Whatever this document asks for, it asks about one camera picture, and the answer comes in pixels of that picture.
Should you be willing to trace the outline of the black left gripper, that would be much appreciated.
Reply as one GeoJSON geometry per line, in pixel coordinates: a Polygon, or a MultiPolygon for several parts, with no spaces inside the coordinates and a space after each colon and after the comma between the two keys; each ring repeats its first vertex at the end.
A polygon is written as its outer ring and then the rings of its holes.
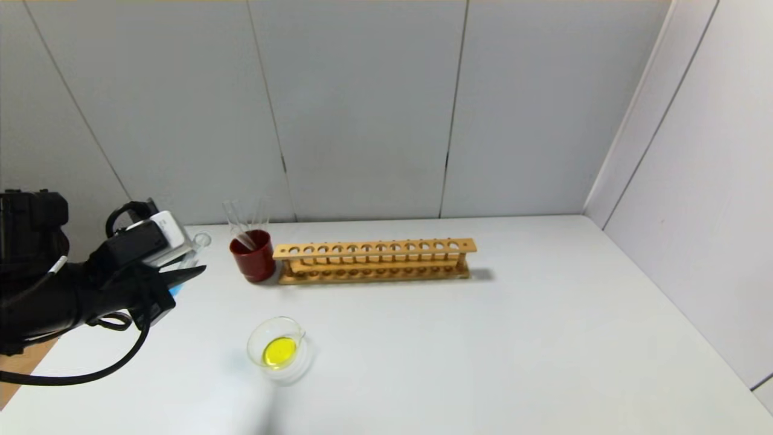
{"type": "Polygon", "coordinates": [[[176,306],[169,289],[201,275],[206,265],[160,272],[134,261],[108,270],[95,262],[74,264],[74,324],[124,331],[151,327],[176,306]]]}

